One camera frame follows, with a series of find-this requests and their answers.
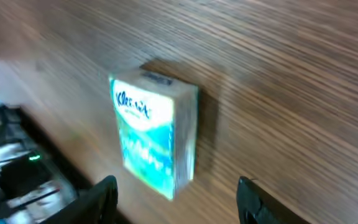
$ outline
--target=tabletop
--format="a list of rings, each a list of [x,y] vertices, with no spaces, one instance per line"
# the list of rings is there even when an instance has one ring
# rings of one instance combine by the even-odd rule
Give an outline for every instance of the tabletop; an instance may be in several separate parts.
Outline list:
[[[194,181],[122,167],[110,72],[201,90]],[[0,0],[0,92],[133,223],[239,223],[240,175],[311,223],[358,223],[358,0]]]

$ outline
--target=wood grain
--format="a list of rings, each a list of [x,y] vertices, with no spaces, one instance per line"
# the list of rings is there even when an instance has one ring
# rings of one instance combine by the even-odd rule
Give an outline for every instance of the wood grain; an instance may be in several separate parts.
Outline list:
[[[202,89],[195,181],[122,168],[108,74]],[[0,91],[134,223],[239,223],[240,175],[311,223],[358,223],[358,0],[0,0]]]

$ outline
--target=tissue pack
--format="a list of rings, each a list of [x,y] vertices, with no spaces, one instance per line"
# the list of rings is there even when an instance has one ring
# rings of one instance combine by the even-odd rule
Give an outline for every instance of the tissue pack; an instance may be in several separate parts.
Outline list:
[[[109,81],[124,167],[171,200],[193,179],[198,87],[141,69]]]

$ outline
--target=green light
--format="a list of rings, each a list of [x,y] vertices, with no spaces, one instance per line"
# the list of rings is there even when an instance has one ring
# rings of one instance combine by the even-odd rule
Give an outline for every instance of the green light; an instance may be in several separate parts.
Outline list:
[[[40,156],[40,155],[37,155],[37,156],[30,156],[30,157],[29,157],[29,160],[34,161],[34,160],[37,160],[37,159],[39,159],[39,158],[41,158],[41,156]]]

